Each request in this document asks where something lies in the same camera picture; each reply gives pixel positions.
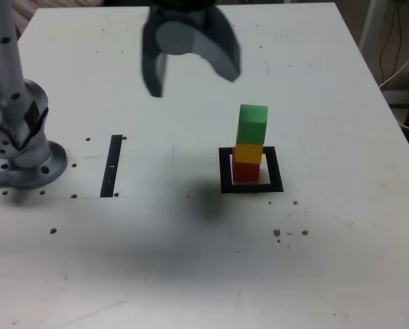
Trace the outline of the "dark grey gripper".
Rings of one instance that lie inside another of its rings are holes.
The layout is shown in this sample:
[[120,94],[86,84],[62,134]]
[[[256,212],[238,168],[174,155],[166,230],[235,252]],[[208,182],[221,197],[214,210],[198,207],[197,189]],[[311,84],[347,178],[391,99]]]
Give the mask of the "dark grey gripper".
[[167,54],[193,53],[223,79],[241,74],[240,46],[222,11],[208,4],[158,4],[150,7],[142,31],[142,77],[152,97],[161,98]]

